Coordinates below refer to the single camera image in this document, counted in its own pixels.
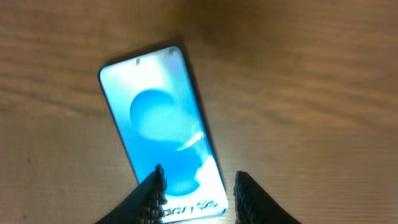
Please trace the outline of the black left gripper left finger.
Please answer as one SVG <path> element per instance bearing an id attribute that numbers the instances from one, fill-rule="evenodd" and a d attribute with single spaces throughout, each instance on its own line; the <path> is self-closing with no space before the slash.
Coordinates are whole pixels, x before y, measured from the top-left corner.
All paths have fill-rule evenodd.
<path id="1" fill-rule="evenodd" d="M 155 171 L 96 224 L 161 224 L 165 217 L 166 189 L 164 170 L 157 164 Z"/>

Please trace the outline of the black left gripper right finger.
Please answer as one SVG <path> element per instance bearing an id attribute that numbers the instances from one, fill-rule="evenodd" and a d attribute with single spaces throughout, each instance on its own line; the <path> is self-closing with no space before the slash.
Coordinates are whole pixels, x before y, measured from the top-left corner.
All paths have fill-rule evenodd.
<path id="1" fill-rule="evenodd" d="M 300 224 L 247 172 L 237 171 L 233 195 L 236 224 Z"/>

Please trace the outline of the blue screen smartphone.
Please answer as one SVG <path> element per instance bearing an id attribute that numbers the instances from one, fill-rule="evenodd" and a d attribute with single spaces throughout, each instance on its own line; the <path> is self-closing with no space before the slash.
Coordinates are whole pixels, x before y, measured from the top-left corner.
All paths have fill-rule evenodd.
<path id="1" fill-rule="evenodd" d="M 183 49 L 115 61 L 98 78 L 137 180 L 164 170 L 164 222 L 224 214 L 229 202 Z"/>

